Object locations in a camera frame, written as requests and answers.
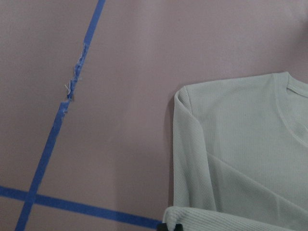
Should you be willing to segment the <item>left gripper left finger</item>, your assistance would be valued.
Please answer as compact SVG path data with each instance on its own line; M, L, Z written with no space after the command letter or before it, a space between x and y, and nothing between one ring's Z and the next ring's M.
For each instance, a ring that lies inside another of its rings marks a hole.
M157 231L167 231L167 224L166 223L160 223L157 225Z

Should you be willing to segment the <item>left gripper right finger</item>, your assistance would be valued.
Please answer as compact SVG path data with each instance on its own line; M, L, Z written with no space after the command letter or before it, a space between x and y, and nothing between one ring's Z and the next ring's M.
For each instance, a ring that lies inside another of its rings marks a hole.
M175 231L183 231L183 225L182 224L176 224Z

